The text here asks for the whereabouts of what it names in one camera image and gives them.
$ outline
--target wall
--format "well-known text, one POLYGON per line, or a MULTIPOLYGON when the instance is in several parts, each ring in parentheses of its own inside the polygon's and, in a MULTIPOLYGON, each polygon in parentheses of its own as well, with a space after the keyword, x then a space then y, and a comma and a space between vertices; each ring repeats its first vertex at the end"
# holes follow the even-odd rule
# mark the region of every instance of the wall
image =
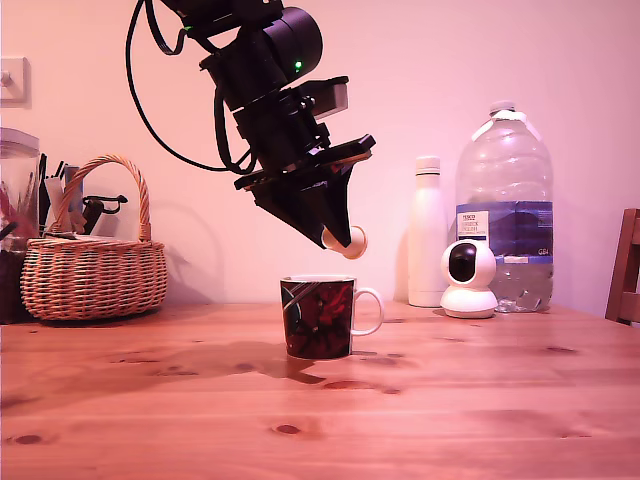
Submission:
MULTIPOLYGON (((173 45, 177 17, 156 2, 173 45)), ((143 170, 155 239, 166 243, 172 301, 275 301, 277 280, 295 272, 346 272, 387 298, 402 297, 403 235, 414 158, 443 158, 454 212, 457 159, 496 99, 509 98, 542 133, 555 167, 555 302, 602 315, 622 210, 640 206, 640 2, 299 0, 321 26, 325 53, 309 78, 348 74, 350 109, 328 119, 334 143, 373 134, 375 156, 355 167, 352 223, 370 236, 349 262, 324 252, 236 192, 232 174, 181 164, 146 132, 129 96, 124 40, 132 0, 4 0, 3 55, 31 65, 29 108, 3 108, 6 126, 41 138, 51 161, 84 163, 117 152, 143 170)), ((218 164, 213 84, 198 71, 205 52, 189 43, 165 57, 142 17, 134 69, 143 105, 179 151, 218 164)), ((244 151, 235 132, 234 157, 244 151)), ((133 182, 105 167, 92 193, 125 193, 133 182)), ((135 202, 100 233, 133 238, 135 202)))

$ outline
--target bottle label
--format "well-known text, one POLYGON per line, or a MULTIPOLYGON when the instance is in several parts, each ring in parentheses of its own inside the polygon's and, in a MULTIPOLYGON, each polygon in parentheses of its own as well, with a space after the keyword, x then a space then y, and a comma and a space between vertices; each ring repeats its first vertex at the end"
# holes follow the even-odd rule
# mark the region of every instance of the bottle label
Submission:
POLYGON ((551 202, 458 205, 458 240, 485 241, 498 263, 553 263, 551 202))
POLYGON ((458 221, 458 239, 473 239, 483 242, 489 241, 489 212, 473 211, 460 212, 456 216, 458 221))

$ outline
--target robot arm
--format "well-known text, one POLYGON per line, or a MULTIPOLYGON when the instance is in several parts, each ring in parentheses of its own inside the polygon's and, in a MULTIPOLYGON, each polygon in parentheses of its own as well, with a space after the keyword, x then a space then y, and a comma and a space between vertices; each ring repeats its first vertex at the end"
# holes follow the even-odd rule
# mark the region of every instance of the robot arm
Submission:
MULTIPOLYGON (((354 164, 371 156, 375 140, 365 135, 332 147, 326 125, 317 123, 347 108, 347 77, 287 88, 320 62, 322 35, 313 18, 299 8, 285 8, 280 0, 162 2, 184 25, 175 51, 159 34, 152 0, 138 0, 132 26, 145 3, 154 37, 165 53, 179 53, 185 35, 209 52, 200 67, 216 84, 216 140, 227 169, 242 175, 235 182, 236 189, 253 193, 256 205, 321 248, 327 247, 323 235, 349 247, 353 230, 347 184, 354 164), (217 48, 211 43, 211 37, 237 27, 237 37, 229 45, 217 48), (245 169, 240 164, 249 152, 240 162, 231 161, 225 103, 250 146, 252 162, 245 169), (256 162, 262 170, 252 173, 256 162)), ((132 81, 130 86, 137 102, 132 81)), ((140 107, 139 111, 156 136, 140 107)))

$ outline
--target plastic water bottle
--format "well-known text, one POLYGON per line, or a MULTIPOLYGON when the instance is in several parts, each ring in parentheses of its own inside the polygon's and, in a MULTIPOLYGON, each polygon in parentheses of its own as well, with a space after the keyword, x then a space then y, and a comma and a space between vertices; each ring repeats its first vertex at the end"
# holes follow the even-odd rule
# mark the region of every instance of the plastic water bottle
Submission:
POLYGON ((545 308, 553 289, 553 173, 542 138, 512 102, 462 153, 456 177, 458 239, 489 243, 497 271, 489 286, 499 312, 545 308))
POLYGON ((447 217, 440 190, 440 158, 420 157, 409 223, 409 303, 439 307, 447 288, 440 260, 447 249, 447 217))

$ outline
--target white mug handle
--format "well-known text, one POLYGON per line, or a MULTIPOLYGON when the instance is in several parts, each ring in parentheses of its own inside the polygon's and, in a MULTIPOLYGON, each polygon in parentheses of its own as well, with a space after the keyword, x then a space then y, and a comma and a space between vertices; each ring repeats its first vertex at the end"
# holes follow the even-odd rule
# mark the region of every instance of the white mug handle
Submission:
POLYGON ((382 301, 382 298, 380 297, 380 294, 378 292, 376 292, 373 288, 359 288, 358 290, 356 290, 356 293, 353 295, 354 310, 355 310, 356 300, 358 300, 358 297, 360 295, 364 295, 365 293, 368 293, 369 295, 371 295, 378 302, 378 307, 380 307, 380 315, 378 316, 378 325, 376 325, 375 327, 370 328, 369 330, 356 330, 355 328, 352 328, 351 329, 351 335, 353 335, 355 337, 362 337, 364 335, 371 335, 372 333, 376 332, 382 326, 382 322, 384 321, 384 302, 382 301))

